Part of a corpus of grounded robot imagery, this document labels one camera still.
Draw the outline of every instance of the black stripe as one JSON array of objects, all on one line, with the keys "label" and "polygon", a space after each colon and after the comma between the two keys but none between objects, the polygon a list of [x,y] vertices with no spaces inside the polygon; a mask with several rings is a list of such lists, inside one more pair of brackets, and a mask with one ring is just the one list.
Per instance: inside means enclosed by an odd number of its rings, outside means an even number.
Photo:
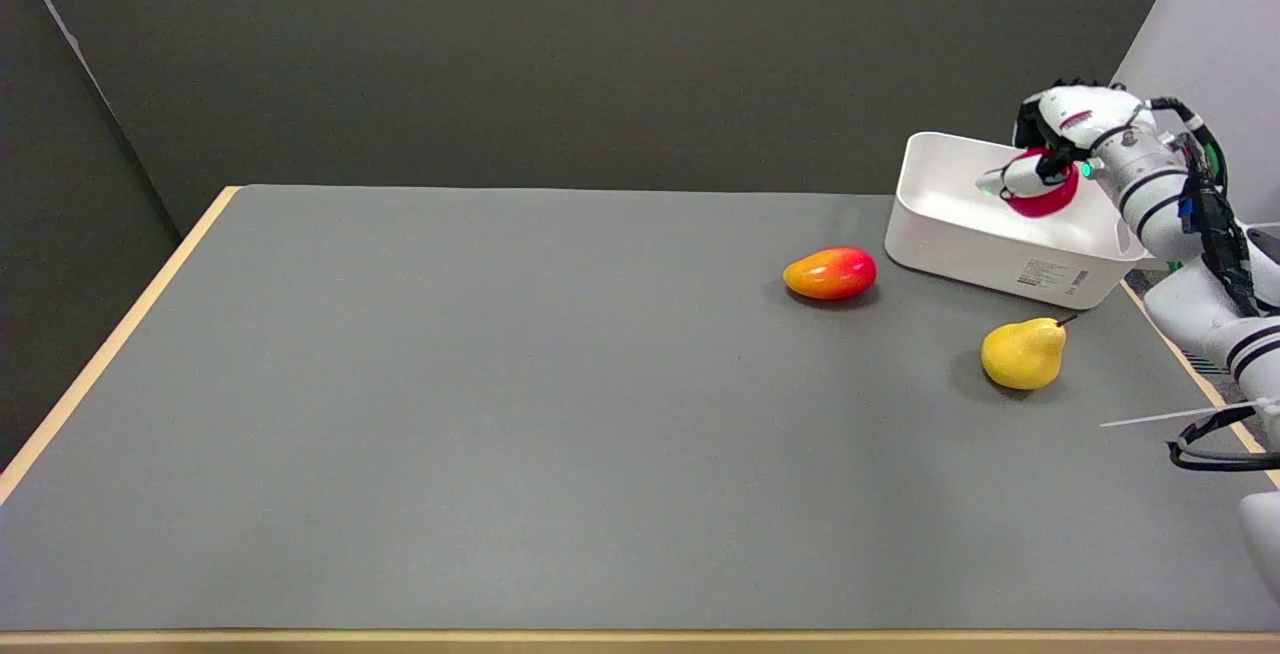
[{"label": "black stripe", "polygon": [[1236,340],[1235,347],[1231,347],[1230,352],[1226,355],[1226,369],[1231,370],[1235,367],[1235,357],[1239,357],[1240,352],[1243,352],[1248,344],[1253,344],[1254,340],[1271,337],[1272,334],[1280,334],[1280,323],[1275,323],[1271,326],[1262,326],[1262,329],[1253,331],[1253,334],[1245,337],[1244,339]]},{"label": "black stripe", "polygon": [[1234,370],[1231,370],[1231,376],[1234,376],[1235,380],[1239,381],[1240,375],[1243,375],[1244,370],[1248,369],[1249,363],[1253,363],[1253,360],[1257,360],[1258,357],[1261,357],[1261,355],[1270,355],[1271,352],[1275,352],[1275,349],[1280,349],[1280,340],[1271,340],[1270,343],[1262,344],[1262,347],[1253,349],[1248,355],[1244,355],[1244,358],[1240,360],[1240,366],[1234,367]]},{"label": "black stripe", "polygon": [[1133,197],[1134,192],[1142,189],[1143,186],[1147,186],[1152,180],[1160,179],[1160,177],[1170,177],[1175,174],[1187,174],[1187,170],[1185,168],[1166,168],[1166,170],[1156,171],[1156,174],[1142,177],[1142,179],[1134,183],[1134,186],[1130,186],[1129,191],[1124,193],[1124,197],[1120,197],[1120,203],[1116,203],[1116,209],[1120,209],[1120,214],[1124,215],[1124,206],[1125,203],[1129,203],[1129,197]]},{"label": "black stripe", "polygon": [[1144,215],[1142,215],[1140,220],[1138,220],[1138,227],[1133,232],[1134,234],[1138,234],[1138,241],[1142,241],[1142,227],[1147,227],[1147,220],[1149,220],[1149,218],[1152,218],[1152,216],[1156,216],[1156,212],[1160,211],[1160,209],[1165,209],[1170,203],[1178,203],[1179,198],[1183,198],[1181,193],[1172,195],[1172,197],[1162,200],[1162,202],[1160,202],[1160,203],[1156,203],[1155,207],[1147,209],[1147,212],[1144,212]]},{"label": "black stripe", "polygon": [[1129,122],[1125,122],[1125,124],[1115,127],[1115,129],[1103,131],[1103,133],[1098,134],[1098,138],[1093,140],[1093,143],[1089,145],[1089,151],[1091,152],[1094,151],[1094,148],[1098,148],[1103,142],[1106,142],[1106,140],[1112,138],[1112,136],[1115,134],[1120,134],[1121,131],[1133,129],[1132,124],[1133,124],[1133,116],[1130,116]]}]

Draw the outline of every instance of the wooden table edge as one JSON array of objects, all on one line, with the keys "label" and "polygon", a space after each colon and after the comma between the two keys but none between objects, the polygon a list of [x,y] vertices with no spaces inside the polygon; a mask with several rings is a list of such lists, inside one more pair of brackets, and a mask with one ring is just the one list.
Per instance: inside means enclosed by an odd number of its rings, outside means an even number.
[{"label": "wooden table edge", "polygon": [[221,215],[223,209],[227,209],[227,205],[238,189],[238,186],[228,186],[218,193],[218,197],[214,198],[209,209],[205,209],[205,214],[201,215],[200,221],[196,221],[196,227],[192,227],[191,233],[182,241],[182,244],[178,244],[169,261],[165,261],[164,266],[160,267],[151,284],[147,284],[147,288],[142,289],[138,299],[133,302],[133,306],[129,307],[129,311],[115,325],[115,329],[111,330],[111,334],[99,347],[97,352],[93,353],[93,357],[84,363],[83,370],[72,381],[72,385],[67,388],[67,392],[58,399],[54,408],[40,422],[40,426],[32,433],[31,439],[23,444],[4,472],[0,472],[0,506],[5,503],[5,499],[9,499],[9,495],[17,489],[22,477],[27,475],[27,471],[31,470],[40,454],[44,453],[46,445],[58,434],[58,430],[67,424],[67,420],[69,420],[84,395],[88,394],[97,378],[102,376],[102,371],[115,358],[115,353],[119,353],[119,349],[124,347],[125,340],[137,329],[138,323],[142,323],[142,317],[147,316],[147,311],[151,311],[151,306],[155,305],[156,298],[160,298],[169,282],[173,282],[173,276],[178,274],[179,267],[191,256],[196,244],[200,244],[200,241],[204,239],[209,228]]},{"label": "wooden table edge", "polygon": [[[142,291],[124,317],[101,344],[93,357],[69,385],[27,443],[19,449],[9,467],[0,472],[0,506],[13,494],[22,477],[69,420],[99,376],[115,358],[142,317],[164,293],[183,262],[209,233],[227,205],[241,189],[228,186],[205,209],[192,230],[178,244],[156,276]],[[1196,381],[1215,407],[1225,407],[1221,394],[1206,381],[1187,361],[1175,344],[1156,329],[1147,307],[1125,282],[1120,287],[1133,299],[1147,323],[1156,330],[1178,362]],[[1249,452],[1262,452],[1252,434],[1243,425],[1231,430]],[[1272,484],[1280,488],[1280,472],[1267,472]],[[887,645],[915,653],[947,651],[969,654],[1098,651],[1098,646],[1116,646],[1126,653],[1146,651],[1203,651],[1203,645],[1226,646],[1222,651],[1276,651],[1280,650],[1280,632],[1155,632],[1155,631],[1061,631],[1061,630],[975,630],[975,631],[383,631],[383,630],[174,630],[174,631],[86,631],[86,632],[0,632],[0,649],[38,649],[42,653],[74,650],[146,650],[169,651],[175,648],[206,644],[212,648],[236,646],[276,651],[330,650],[339,644],[376,645],[379,651],[468,651],[508,650],[513,644],[525,645],[530,651],[567,651],[570,649],[594,651],[632,650],[640,645],[663,644],[668,651],[717,650],[727,646],[751,645],[754,651],[881,651]]]}]

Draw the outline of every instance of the robotic hand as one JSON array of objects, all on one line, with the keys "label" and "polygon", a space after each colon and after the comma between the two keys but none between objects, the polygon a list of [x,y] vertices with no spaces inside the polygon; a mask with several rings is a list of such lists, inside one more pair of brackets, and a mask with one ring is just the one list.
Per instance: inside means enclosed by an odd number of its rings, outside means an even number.
[{"label": "robotic hand", "polygon": [[[1188,133],[1160,134],[1171,110]],[[1244,417],[1262,417],[1280,444],[1280,262],[1243,235],[1226,198],[1226,159],[1201,116],[1178,99],[1138,99],[1123,84],[1059,83],[1025,99],[1006,166],[980,189],[1010,203],[1047,198],[1074,171],[1096,180],[1153,256],[1179,269],[1144,297],[1156,326],[1184,352],[1230,371],[1245,399],[1183,430],[1172,462],[1199,471],[1280,470],[1280,454],[1212,452],[1193,443]],[[1280,491],[1240,503],[1254,566],[1280,602]]]}]

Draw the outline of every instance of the red bowl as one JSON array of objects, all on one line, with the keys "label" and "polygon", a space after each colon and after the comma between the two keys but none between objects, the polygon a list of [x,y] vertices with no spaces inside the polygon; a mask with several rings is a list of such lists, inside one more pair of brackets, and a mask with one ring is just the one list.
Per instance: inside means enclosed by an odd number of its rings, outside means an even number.
[{"label": "red bowl", "polygon": [[1066,207],[1071,202],[1071,198],[1075,198],[1075,192],[1079,188],[1080,168],[1073,164],[1066,180],[1057,189],[1052,189],[1047,195],[1039,195],[1039,197],[1006,198],[1006,202],[1009,202],[1009,206],[1015,212],[1020,212],[1024,218],[1042,218]]}]

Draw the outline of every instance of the gray wall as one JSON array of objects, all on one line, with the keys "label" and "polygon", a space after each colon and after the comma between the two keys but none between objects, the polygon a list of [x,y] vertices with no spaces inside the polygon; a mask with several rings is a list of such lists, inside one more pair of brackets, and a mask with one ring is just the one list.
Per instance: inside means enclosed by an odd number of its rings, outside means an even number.
[{"label": "gray wall", "polygon": [[1251,224],[1280,221],[1276,12],[1280,0],[1157,0],[1116,74],[1147,97],[1183,99],[1208,122],[1230,163],[1231,206]]},{"label": "gray wall", "polygon": [[0,0],[0,468],[172,250],[40,0]]},{"label": "gray wall", "polygon": [[1153,0],[52,0],[188,227],[227,184],[890,192]]}]

